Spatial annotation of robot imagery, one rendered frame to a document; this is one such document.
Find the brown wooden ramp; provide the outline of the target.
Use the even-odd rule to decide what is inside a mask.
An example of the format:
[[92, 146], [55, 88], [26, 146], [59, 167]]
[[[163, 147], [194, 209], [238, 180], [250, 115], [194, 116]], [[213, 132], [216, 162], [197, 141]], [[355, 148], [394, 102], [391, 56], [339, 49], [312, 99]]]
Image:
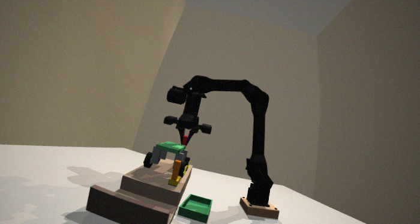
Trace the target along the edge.
[[93, 185], [86, 210], [120, 224], [171, 224], [191, 177], [188, 166], [177, 187], [168, 184], [174, 160], [160, 159], [122, 176], [115, 192]]

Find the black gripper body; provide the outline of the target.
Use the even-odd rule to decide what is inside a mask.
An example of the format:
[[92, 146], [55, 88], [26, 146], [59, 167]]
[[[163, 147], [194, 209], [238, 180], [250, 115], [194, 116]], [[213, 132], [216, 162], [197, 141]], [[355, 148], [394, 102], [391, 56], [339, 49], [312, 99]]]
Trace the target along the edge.
[[[192, 114], [192, 112], [195, 112], [196, 116], [198, 116], [199, 109], [197, 109], [197, 108], [192, 108], [192, 107], [185, 106], [184, 110], [186, 110], [188, 114]], [[164, 123], [169, 124], [169, 125], [177, 124], [176, 126], [179, 128], [179, 120], [178, 120], [177, 117], [172, 117], [172, 116], [165, 117]], [[206, 134], [210, 135], [211, 130], [212, 130], [212, 126], [208, 125], [208, 124], [202, 124], [202, 125], [198, 124], [197, 127], [192, 126], [192, 128], [191, 128], [191, 131], [197, 132], [198, 130], [201, 130], [202, 133], [206, 133]]]

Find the green wheeled trolley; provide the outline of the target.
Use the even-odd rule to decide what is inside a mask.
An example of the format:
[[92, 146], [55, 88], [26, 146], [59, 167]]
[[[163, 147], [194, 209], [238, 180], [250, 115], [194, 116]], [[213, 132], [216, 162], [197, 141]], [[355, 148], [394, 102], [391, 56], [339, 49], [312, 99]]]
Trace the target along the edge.
[[[161, 144], [156, 144], [156, 146], [153, 147], [152, 153], [147, 153], [143, 165], [146, 168], [150, 168], [152, 164], [159, 164], [160, 159], [165, 160], [167, 156], [167, 152], [175, 153], [175, 159], [173, 168], [175, 165], [175, 160], [181, 161], [181, 165], [179, 168], [179, 177], [183, 177], [185, 174], [185, 171], [188, 170], [188, 166], [190, 164], [190, 158], [187, 157], [188, 150], [185, 150], [185, 145], [176, 144], [171, 141], [167, 141]], [[173, 169], [172, 168], [172, 169]]]

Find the yellow wheel chock with orange handle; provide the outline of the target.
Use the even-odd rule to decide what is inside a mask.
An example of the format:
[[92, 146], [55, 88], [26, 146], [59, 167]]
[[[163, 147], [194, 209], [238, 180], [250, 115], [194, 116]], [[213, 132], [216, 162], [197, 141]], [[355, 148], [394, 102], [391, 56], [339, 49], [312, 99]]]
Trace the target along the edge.
[[172, 176], [169, 178], [168, 184], [177, 187], [179, 181], [181, 180], [181, 177], [178, 176], [180, 165], [181, 165], [181, 161], [175, 160]]

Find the green tray floor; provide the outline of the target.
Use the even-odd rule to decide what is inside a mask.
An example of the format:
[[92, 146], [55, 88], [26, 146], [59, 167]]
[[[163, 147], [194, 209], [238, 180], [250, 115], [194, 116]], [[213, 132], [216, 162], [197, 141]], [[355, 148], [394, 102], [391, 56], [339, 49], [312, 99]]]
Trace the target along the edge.
[[189, 202], [186, 204], [184, 208], [207, 214], [209, 206], [210, 205], [208, 204], [203, 204], [198, 201], [189, 200]]

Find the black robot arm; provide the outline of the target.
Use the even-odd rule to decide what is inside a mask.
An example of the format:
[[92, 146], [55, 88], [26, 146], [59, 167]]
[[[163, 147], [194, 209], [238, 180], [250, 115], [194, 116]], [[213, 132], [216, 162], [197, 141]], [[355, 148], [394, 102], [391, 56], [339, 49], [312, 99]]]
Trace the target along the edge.
[[[207, 98], [205, 93], [211, 91], [240, 91], [251, 103], [251, 110], [254, 116], [253, 151], [250, 159], [247, 159], [245, 169], [251, 177], [252, 183], [250, 183], [248, 188], [246, 200], [251, 205], [270, 207], [268, 203], [273, 181], [268, 175], [264, 156], [265, 114], [268, 108], [269, 96], [247, 80], [211, 79], [197, 75], [183, 85], [183, 88], [173, 86], [169, 89], [167, 101], [176, 104], [185, 103], [185, 106], [199, 109], [201, 98]], [[199, 117], [196, 116], [195, 112], [188, 114], [184, 110], [179, 117], [179, 128], [190, 130], [192, 126], [197, 127], [198, 124]]]

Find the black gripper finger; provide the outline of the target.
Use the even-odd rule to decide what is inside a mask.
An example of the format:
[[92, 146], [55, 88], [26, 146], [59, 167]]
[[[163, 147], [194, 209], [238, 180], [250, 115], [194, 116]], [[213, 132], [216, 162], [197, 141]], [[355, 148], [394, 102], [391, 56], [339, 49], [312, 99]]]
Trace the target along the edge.
[[180, 134], [180, 138], [181, 138], [181, 145], [182, 145], [183, 139], [184, 139], [184, 135], [185, 135], [185, 129], [180, 129], [178, 127], [176, 127], [176, 129], [179, 130], [179, 134]]
[[[198, 131], [197, 131], [197, 132], [198, 132]], [[187, 142], [186, 142], [186, 146], [188, 145], [188, 143], [189, 143], [190, 138], [192, 137], [192, 135], [193, 135], [193, 134], [195, 134], [195, 133], [197, 133], [197, 132], [195, 132], [195, 131], [191, 131], [191, 130], [190, 130], [190, 132], [189, 132], [189, 134], [188, 134], [188, 139], [187, 139]]]

